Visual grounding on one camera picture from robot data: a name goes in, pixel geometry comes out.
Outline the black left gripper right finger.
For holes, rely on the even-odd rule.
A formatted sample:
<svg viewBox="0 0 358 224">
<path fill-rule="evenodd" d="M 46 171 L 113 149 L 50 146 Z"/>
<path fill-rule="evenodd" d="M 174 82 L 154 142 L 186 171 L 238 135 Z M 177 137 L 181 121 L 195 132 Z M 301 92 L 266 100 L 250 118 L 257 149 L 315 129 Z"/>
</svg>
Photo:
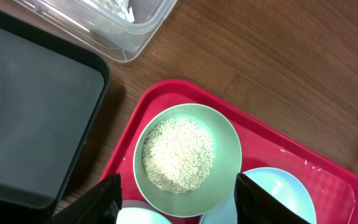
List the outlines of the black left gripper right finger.
<svg viewBox="0 0 358 224">
<path fill-rule="evenodd" d="M 307 224 L 243 173 L 234 188 L 238 224 Z"/>
</svg>

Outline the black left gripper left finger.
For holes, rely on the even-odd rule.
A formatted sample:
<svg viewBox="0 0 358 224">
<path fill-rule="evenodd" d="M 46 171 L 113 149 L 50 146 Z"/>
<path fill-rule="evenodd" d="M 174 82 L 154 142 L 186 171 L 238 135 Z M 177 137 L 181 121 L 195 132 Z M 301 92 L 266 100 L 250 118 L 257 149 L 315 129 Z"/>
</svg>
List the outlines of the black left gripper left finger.
<svg viewBox="0 0 358 224">
<path fill-rule="evenodd" d="M 45 224 L 116 224 L 122 209 L 121 176 L 111 174 Z"/>
</svg>

